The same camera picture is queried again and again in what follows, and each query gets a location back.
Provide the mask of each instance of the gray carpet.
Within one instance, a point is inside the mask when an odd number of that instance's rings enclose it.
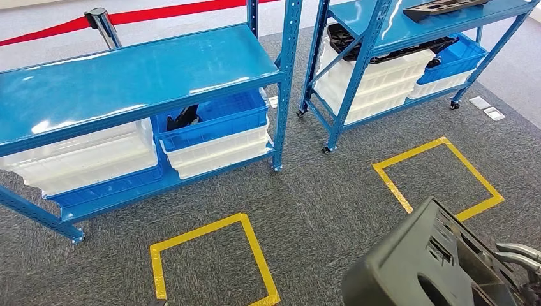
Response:
[[[446,136],[505,201],[465,223],[487,244],[541,248],[541,134],[479,84],[507,118],[493,122],[468,102],[429,101],[346,132],[323,155],[327,134],[313,115],[294,114],[311,29],[301,31],[281,173],[267,161],[210,178],[83,222],[78,246],[0,207],[0,305],[145,305],[154,296],[153,243],[237,212],[247,213],[281,297],[280,305],[340,305],[343,272],[406,212],[373,170]],[[277,55],[279,36],[263,37]],[[275,110],[269,111],[274,120]],[[445,147],[388,168],[413,207],[435,195],[460,212],[488,193]],[[38,190],[1,172],[0,183],[55,211]],[[163,252],[170,305],[247,305],[266,295],[239,224]]]

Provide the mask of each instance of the yellow floor tape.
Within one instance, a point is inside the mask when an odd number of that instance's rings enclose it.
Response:
[[[267,262],[265,261],[263,252],[261,251],[259,243],[257,242],[257,238],[255,237],[252,225],[250,224],[250,220],[248,219],[248,215],[246,214],[231,215],[230,217],[194,229],[193,231],[189,231],[168,240],[152,244],[150,247],[150,252],[152,259],[152,270],[154,272],[156,297],[159,299],[167,298],[167,294],[165,293],[165,280],[163,278],[163,267],[161,265],[161,251],[169,249],[170,247],[174,247],[175,245],[187,242],[188,240],[219,230],[220,228],[224,228],[239,221],[241,222],[242,228],[244,229],[244,233],[246,234],[246,238],[248,239],[248,243],[250,244],[250,248],[255,257],[257,267],[259,268],[259,272],[261,273],[263,283],[265,284],[268,293],[268,296],[262,298],[255,303],[250,304],[250,306],[272,306],[280,302],[280,296],[278,295],[278,291],[276,289],[276,286],[274,285],[274,281],[272,280],[271,271],[267,266]]]
[[[413,208],[383,169],[392,166],[393,164],[404,161],[405,159],[408,159],[410,157],[416,156],[417,154],[433,149],[439,145],[446,145],[451,150],[451,152],[453,152],[453,154],[458,157],[458,159],[466,166],[466,168],[492,195],[492,198],[489,198],[488,200],[485,200],[457,214],[456,217],[457,219],[459,219],[459,221],[464,221],[473,217],[474,215],[480,214],[481,212],[491,207],[494,207],[495,205],[501,203],[504,200],[501,194],[497,190],[495,190],[495,188],[481,175],[481,173],[479,173],[479,171],[477,171],[477,169],[475,169],[475,167],[462,155],[462,153],[460,153],[460,151],[458,151],[458,149],[449,141],[449,139],[447,139],[447,137],[441,137],[414,149],[408,150],[402,154],[386,159],[382,162],[372,164],[376,172],[382,178],[385,185],[387,185],[387,187],[391,190],[391,192],[397,198],[398,202],[402,204],[408,214],[413,212]]]

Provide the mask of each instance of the shiny shelf surface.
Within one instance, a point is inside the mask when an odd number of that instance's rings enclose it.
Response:
[[[403,10],[431,0],[393,0],[373,55],[386,54],[446,35],[463,32],[499,20],[514,17],[532,9],[524,0],[491,0],[484,6],[430,16],[419,23],[407,17]],[[352,35],[360,36],[370,23],[375,0],[356,0],[329,7],[329,17],[336,19]]]
[[[0,73],[0,156],[279,82],[246,24]]]

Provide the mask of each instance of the shelf upright post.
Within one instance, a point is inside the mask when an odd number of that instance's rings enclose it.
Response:
[[[318,7],[318,14],[316,17],[316,27],[314,28],[314,33],[312,35],[312,46],[310,47],[310,57],[308,59],[308,68],[306,69],[306,76],[304,78],[304,87],[303,95],[300,97],[299,103],[299,112],[298,116],[301,117],[302,114],[306,113],[308,110],[308,104],[306,100],[310,100],[312,95],[312,85],[310,82],[314,79],[316,63],[318,55],[320,53],[321,42],[323,38],[323,31],[327,25],[327,12],[329,10],[330,0],[320,0],[320,5]]]
[[[246,0],[246,8],[247,8],[247,18],[248,26],[250,27],[250,30],[252,33],[254,33],[255,37],[257,37],[257,30],[258,30],[258,4],[259,0]]]
[[[333,151],[336,148],[336,142],[338,137],[342,133],[342,128],[344,127],[344,122],[350,111],[350,108],[353,103],[357,89],[359,88],[360,80],[364,74],[365,69],[370,63],[370,58],[372,57],[372,51],[376,40],[380,35],[382,29],[383,21],[389,12],[389,6],[392,0],[377,0],[376,5],[374,6],[374,12],[372,12],[372,17],[370,18],[370,23],[366,29],[365,35],[362,39],[362,44],[359,50],[359,56],[355,62],[355,67],[353,68],[352,77],[348,84],[346,94],[344,95],[344,100],[342,100],[342,105],[340,106],[340,111],[338,116],[334,120],[332,128],[329,133],[329,140],[327,141],[327,146],[323,148],[324,153]]]
[[[71,239],[73,244],[78,244],[84,239],[84,232],[70,224],[61,224],[60,218],[47,212],[43,208],[34,205],[26,199],[11,192],[0,185],[0,204],[10,208],[25,217],[40,223],[41,225],[52,229],[58,234]]]
[[[530,15],[531,11],[535,8],[537,4],[539,4],[541,0],[533,0],[532,3],[535,4],[532,6],[532,9],[522,15],[518,15],[513,24],[507,29],[505,34],[500,38],[498,43],[492,48],[492,50],[488,53],[488,55],[485,57],[485,59],[481,62],[481,64],[477,67],[477,69],[470,75],[468,78],[468,86],[462,88],[457,92],[457,94],[452,98],[451,105],[456,105],[460,103],[460,99],[462,96],[464,96],[464,93],[471,87],[471,85],[477,80],[479,75],[483,73],[485,68],[492,62],[492,60],[496,57],[496,55],[500,52],[500,50],[505,46],[505,44],[511,39],[513,34],[517,32],[519,27],[524,23],[524,21],[528,18],[528,15]]]
[[[482,38],[483,38],[483,27],[480,26],[480,27],[477,28],[477,33],[475,35],[475,42],[480,45]]]
[[[122,43],[117,35],[115,26],[109,20],[109,14],[104,8],[94,8],[84,14],[90,27],[97,29],[109,49],[121,48]]]
[[[300,9],[302,0],[286,0],[284,13],[284,30],[282,32],[282,49],[280,51],[279,70],[283,73],[278,83],[278,111],[276,119],[276,132],[274,134],[274,156],[272,167],[274,171],[282,169],[282,151],[286,133],[291,82],[293,80],[293,67],[295,66],[295,51],[300,26]]]

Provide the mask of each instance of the blue metal shelf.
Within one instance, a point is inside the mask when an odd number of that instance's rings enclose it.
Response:
[[[372,55],[387,54],[419,43],[456,34],[530,11],[535,5],[524,0],[491,0],[484,6],[452,13],[430,16],[419,23],[402,13],[405,8],[431,0],[393,0],[381,35],[376,40]],[[329,7],[329,16],[336,19],[353,36],[361,36],[368,28],[375,0],[356,0]]]
[[[0,73],[0,120],[10,126],[0,131],[0,156],[273,84],[282,74],[246,24]]]
[[[414,104],[457,91],[455,96],[451,99],[450,106],[451,109],[458,108],[460,99],[464,93],[470,88],[478,76],[485,70],[487,65],[494,59],[496,54],[498,54],[526,20],[534,7],[540,2],[540,0],[531,0],[530,2],[524,0],[491,0],[483,6],[470,6],[454,12],[430,16],[420,22],[412,21],[403,13],[405,8],[428,3],[430,1],[431,0],[355,0],[331,6],[329,5],[329,0],[320,0],[316,24],[314,26],[312,46],[308,59],[308,68],[304,80],[304,90],[300,99],[297,115],[302,117],[309,109],[312,110],[317,119],[329,132],[329,139],[323,148],[324,153],[329,153],[336,148],[336,142],[343,131]],[[359,88],[362,76],[372,57],[388,54],[396,50],[412,47],[420,43],[474,28],[477,28],[477,43],[480,43],[482,26],[510,17],[515,17],[513,24],[464,84],[423,98],[415,100],[407,99],[401,106],[344,125],[357,89]],[[354,40],[345,50],[340,52],[330,64],[326,67],[319,67],[320,73],[316,75],[316,63],[328,18],[337,20],[350,32],[350,34],[352,34]],[[346,88],[340,110],[337,115],[334,115],[332,110],[329,110],[328,104],[326,104],[326,102],[317,95],[317,92],[314,91],[313,84],[323,75],[323,73],[340,61],[353,46],[358,44],[360,44],[360,50],[357,60],[355,61],[351,79]],[[322,101],[325,110],[329,112],[334,119],[332,124],[325,120],[321,111],[317,109],[314,103],[312,103],[312,94],[315,94],[315,96]]]
[[[181,180],[157,146],[163,161],[159,182],[63,208],[60,217],[3,186],[0,205],[76,244],[85,233],[75,222],[267,157],[279,171],[302,0],[286,1],[276,62],[257,39],[258,1],[246,4],[243,24],[0,73],[0,157],[277,84],[274,146],[266,154]]]

